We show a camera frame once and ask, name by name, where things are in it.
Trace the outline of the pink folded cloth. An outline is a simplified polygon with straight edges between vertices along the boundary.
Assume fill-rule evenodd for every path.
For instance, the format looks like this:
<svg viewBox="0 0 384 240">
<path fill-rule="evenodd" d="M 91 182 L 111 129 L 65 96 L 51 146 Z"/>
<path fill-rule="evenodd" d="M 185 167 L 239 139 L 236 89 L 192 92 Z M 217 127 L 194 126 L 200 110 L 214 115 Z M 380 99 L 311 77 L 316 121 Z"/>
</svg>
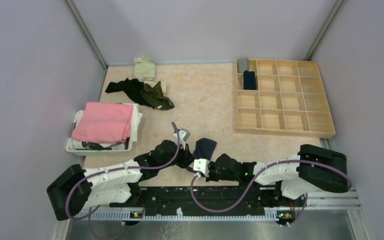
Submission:
<svg viewBox="0 0 384 240">
<path fill-rule="evenodd" d="M 97 144 L 122 143 L 131 136 L 132 104 L 88 102 L 71 138 Z"/>
</svg>

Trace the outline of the dark green underwear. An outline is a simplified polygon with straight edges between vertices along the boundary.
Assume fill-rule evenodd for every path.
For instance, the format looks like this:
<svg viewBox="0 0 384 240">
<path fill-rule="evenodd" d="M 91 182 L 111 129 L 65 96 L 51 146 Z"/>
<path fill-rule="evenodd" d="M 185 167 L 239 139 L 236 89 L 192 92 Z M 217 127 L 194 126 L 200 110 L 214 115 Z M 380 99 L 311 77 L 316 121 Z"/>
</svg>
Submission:
<svg viewBox="0 0 384 240">
<path fill-rule="evenodd" d="M 144 84 L 144 88 L 141 90 L 140 94 L 154 109 L 168 111 L 175 108 L 172 100 L 169 97 L 164 96 L 159 85 L 150 87 L 149 85 Z"/>
</svg>

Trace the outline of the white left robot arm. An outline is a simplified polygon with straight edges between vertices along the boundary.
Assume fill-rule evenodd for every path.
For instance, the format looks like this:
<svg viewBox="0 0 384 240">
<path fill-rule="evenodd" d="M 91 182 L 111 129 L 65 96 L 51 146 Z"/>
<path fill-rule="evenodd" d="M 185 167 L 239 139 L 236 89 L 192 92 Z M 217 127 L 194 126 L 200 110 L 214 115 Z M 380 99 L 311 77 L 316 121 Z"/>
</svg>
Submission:
<svg viewBox="0 0 384 240">
<path fill-rule="evenodd" d="M 185 169 L 193 161 L 188 146 L 178 147 L 164 140 L 154 150 L 120 164 L 100 168 L 71 165 L 47 187 L 46 193 L 58 221 L 102 205 L 135 207 L 143 198 L 140 182 L 173 165 Z"/>
</svg>

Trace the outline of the navy underwear cream waistband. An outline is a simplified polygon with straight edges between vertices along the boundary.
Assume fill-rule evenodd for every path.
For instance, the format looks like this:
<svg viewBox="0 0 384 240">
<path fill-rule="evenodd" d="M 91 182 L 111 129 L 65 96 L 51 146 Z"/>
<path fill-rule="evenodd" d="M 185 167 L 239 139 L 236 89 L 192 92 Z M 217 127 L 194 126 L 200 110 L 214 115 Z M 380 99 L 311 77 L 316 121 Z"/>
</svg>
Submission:
<svg viewBox="0 0 384 240">
<path fill-rule="evenodd" d="M 216 146 L 216 141 L 208 138 L 201 138 L 195 142 L 195 149 L 192 155 L 196 159 L 210 160 L 216 149 Z"/>
</svg>

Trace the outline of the grey underwear white waistband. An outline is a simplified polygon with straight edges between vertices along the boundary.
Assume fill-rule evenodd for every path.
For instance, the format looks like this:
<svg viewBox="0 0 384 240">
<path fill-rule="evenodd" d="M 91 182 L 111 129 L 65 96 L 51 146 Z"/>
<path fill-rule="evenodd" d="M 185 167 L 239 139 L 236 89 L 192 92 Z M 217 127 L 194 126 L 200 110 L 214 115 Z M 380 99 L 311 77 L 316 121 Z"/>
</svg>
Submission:
<svg viewBox="0 0 384 240">
<path fill-rule="evenodd" d="M 237 61 L 237 72 L 243 74 L 245 71 L 250 69 L 250 60 L 247 57 L 238 58 Z"/>
</svg>

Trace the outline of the white folded cloth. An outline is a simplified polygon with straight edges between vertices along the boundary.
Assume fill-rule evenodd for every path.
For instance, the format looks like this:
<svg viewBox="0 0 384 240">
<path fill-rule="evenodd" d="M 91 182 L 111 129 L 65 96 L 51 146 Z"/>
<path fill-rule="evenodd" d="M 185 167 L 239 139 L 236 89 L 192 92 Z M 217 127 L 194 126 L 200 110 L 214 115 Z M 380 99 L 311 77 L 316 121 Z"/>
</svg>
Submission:
<svg viewBox="0 0 384 240">
<path fill-rule="evenodd" d="M 90 149 L 90 150 L 109 150 L 111 149 L 118 149 L 127 147 L 129 141 L 137 142 L 138 141 L 138 113 L 139 113 L 139 105 L 137 103 L 120 103 L 120 104 L 129 104 L 133 105 L 133 115 L 131 119 L 131 135 L 129 138 L 127 138 L 124 142 L 112 142 L 112 143 L 92 143 L 92 142 L 80 142 L 77 140 L 74 140 L 74 148 L 75 149 Z"/>
</svg>

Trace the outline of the light green underwear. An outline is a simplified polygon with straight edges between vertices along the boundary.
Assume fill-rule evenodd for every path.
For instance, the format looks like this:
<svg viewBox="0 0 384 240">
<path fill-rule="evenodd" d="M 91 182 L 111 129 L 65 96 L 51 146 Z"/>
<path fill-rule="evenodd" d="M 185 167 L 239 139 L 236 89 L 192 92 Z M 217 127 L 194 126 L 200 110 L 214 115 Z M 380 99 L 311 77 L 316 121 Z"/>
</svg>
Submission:
<svg viewBox="0 0 384 240">
<path fill-rule="evenodd" d="M 147 57 L 135 57 L 133 60 L 133 75 L 140 81 L 153 81 L 156 74 L 156 65 Z"/>
</svg>

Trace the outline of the black underwear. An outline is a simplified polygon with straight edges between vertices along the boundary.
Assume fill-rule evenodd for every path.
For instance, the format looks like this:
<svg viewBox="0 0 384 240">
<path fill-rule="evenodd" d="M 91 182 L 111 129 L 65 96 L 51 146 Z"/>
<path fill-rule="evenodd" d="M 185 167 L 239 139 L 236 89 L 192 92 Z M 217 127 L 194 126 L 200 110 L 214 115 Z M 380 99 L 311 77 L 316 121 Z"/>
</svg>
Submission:
<svg viewBox="0 0 384 240">
<path fill-rule="evenodd" d="M 153 106 L 141 95 L 141 92 L 144 89 L 145 84 L 143 82 L 136 78 L 126 78 L 119 82 L 110 82 L 106 87 L 105 92 L 108 94 L 124 92 L 134 103 L 152 108 Z"/>
</svg>

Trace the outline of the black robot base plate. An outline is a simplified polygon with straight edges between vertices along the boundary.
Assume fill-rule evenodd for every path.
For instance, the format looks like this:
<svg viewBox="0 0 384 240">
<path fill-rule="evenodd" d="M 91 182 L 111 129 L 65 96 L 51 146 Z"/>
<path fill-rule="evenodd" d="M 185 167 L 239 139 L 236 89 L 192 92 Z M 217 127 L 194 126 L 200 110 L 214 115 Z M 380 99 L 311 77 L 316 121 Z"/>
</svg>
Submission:
<svg viewBox="0 0 384 240">
<path fill-rule="evenodd" d="M 145 187 L 134 193 L 125 203 L 111 202 L 111 208 L 139 208 L 145 216 L 173 216 L 181 209 L 186 217 L 220 216 L 202 209 L 199 205 L 213 210 L 221 210 L 233 205 L 245 192 L 240 186 L 198 186 L 190 187 Z M 263 216 L 267 208 L 286 208 L 296 210 L 304 203 L 304 197 L 292 200 L 281 196 L 274 185 L 260 187 L 253 185 L 245 193 L 241 202 L 233 209 L 223 212 L 222 216 L 248 217 Z"/>
</svg>

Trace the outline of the navy orange underwear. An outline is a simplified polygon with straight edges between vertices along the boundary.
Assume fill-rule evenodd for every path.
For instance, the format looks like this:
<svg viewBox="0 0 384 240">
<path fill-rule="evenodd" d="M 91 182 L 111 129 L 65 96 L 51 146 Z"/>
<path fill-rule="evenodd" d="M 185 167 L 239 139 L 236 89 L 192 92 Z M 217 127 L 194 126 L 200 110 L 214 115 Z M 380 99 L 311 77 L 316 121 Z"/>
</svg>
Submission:
<svg viewBox="0 0 384 240">
<path fill-rule="evenodd" d="M 245 70 L 243 72 L 243 89 L 257 90 L 256 74 L 254 71 Z"/>
</svg>

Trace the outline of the wooden compartment tray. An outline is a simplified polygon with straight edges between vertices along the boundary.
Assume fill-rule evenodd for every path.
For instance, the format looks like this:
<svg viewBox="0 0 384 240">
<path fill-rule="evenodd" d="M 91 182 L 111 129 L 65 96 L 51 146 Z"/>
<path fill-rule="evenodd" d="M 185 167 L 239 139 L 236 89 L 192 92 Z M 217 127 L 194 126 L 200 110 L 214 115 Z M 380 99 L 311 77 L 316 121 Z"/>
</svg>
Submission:
<svg viewBox="0 0 384 240">
<path fill-rule="evenodd" d="M 257 90 L 244 90 L 234 68 L 234 128 L 238 133 L 330 139 L 336 135 L 315 61 L 249 58 Z"/>
</svg>

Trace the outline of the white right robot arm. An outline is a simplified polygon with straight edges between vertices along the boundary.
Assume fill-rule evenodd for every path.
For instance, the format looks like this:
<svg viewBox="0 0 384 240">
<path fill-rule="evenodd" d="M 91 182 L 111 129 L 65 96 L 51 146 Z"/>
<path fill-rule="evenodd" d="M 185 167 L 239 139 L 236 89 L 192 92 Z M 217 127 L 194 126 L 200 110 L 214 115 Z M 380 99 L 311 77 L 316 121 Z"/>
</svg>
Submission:
<svg viewBox="0 0 384 240">
<path fill-rule="evenodd" d="M 346 193 L 352 186 L 347 175 L 347 157 L 340 152 L 311 144 L 298 153 L 273 162 L 239 162 L 226 154 L 216 161 L 196 159 L 193 170 L 209 181 L 234 181 L 262 186 L 280 184 L 273 192 L 279 206 L 314 192 Z"/>
</svg>

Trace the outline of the aluminium frame rail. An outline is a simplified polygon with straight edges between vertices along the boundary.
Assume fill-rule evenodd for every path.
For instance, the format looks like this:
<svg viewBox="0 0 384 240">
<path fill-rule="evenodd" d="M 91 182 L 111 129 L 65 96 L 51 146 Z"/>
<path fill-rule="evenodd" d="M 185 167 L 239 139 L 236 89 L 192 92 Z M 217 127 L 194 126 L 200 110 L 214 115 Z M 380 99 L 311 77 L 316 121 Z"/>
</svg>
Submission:
<svg viewBox="0 0 384 240">
<path fill-rule="evenodd" d="M 150 215 L 143 208 L 103 206 L 87 218 L 58 222 L 54 240 L 373 240 L 355 190 L 334 195 L 308 196 L 304 210 L 295 208 L 291 225 L 279 225 L 285 207 L 267 208 L 264 214 L 228 216 L 206 212 L 189 216 L 176 207 L 172 215 Z"/>
</svg>

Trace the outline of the white perforated plastic basket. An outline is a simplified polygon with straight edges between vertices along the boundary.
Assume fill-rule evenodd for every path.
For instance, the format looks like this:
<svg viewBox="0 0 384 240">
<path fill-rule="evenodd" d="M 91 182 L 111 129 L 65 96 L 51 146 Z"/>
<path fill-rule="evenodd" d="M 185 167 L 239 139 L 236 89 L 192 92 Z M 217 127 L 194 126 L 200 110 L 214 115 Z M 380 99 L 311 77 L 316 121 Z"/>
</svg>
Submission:
<svg viewBox="0 0 384 240">
<path fill-rule="evenodd" d="M 75 127 L 77 126 L 77 123 L 81 120 L 83 117 L 84 110 L 79 110 L 76 112 L 73 123 L 71 125 L 70 134 L 73 132 Z M 143 114 L 138 113 L 138 127 L 142 120 Z M 74 140 L 69 137 L 65 150 L 69 153 L 75 154 L 77 156 L 126 156 L 128 154 L 133 153 L 135 149 L 135 141 L 128 141 L 127 146 L 119 147 L 117 149 L 83 149 L 83 148 L 75 148 Z"/>
</svg>

